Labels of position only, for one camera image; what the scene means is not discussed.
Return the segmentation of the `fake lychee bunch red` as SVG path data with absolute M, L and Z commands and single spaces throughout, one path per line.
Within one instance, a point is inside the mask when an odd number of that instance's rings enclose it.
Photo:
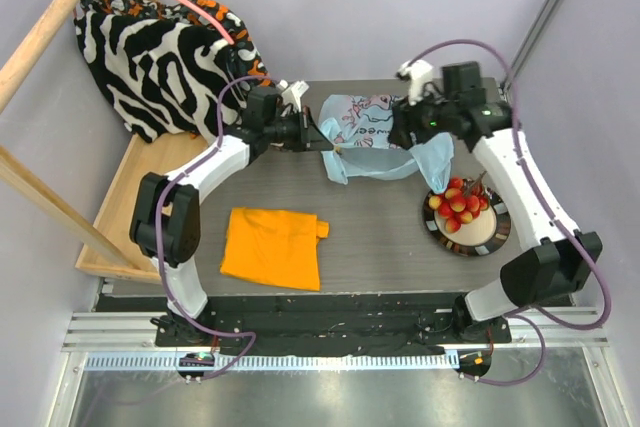
M 486 172 L 476 178 L 452 177 L 443 193 L 427 196 L 426 207 L 442 223 L 445 233 L 457 233 L 489 210 L 491 191 L 484 185 Z

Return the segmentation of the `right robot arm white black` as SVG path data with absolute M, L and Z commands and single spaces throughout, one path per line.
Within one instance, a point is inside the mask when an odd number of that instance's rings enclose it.
M 392 106 L 389 139 L 408 150 L 441 133 L 455 136 L 487 171 L 516 228 L 522 253 L 506 263 L 497 280 L 458 297 L 451 327 L 472 342 L 488 323 L 519 309 L 580 291 L 602 252 L 600 237 L 584 233 L 558 204 L 532 156 L 526 137 L 504 101 L 489 101 L 476 62 L 442 69 L 408 61 L 397 76 L 408 94 Z

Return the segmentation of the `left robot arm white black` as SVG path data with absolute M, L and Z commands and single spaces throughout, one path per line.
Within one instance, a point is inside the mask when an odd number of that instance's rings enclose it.
M 208 297 L 198 277 L 202 202 L 225 180 L 271 147 L 290 152 L 331 151 L 332 143 L 302 104 L 304 81 L 250 90 L 240 122 L 223 128 L 214 144 L 164 175 L 140 181 L 129 238 L 157 267 L 169 317 L 190 345 L 205 344 L 213 332 Z

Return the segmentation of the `light blue printed plastic bag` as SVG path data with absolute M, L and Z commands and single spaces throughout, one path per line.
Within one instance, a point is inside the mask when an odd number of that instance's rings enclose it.
M 330 181 L 346 185 L 351 178 L 400 180 L 416 172 L 436 193 L 446 190 L 454 157 L 450 135 L 437 135 L 425 144 L 404 150 L 388 141 L 396 95 L 329 96 L 319 113 L 319 128 L 334 145 L 322 153 Z

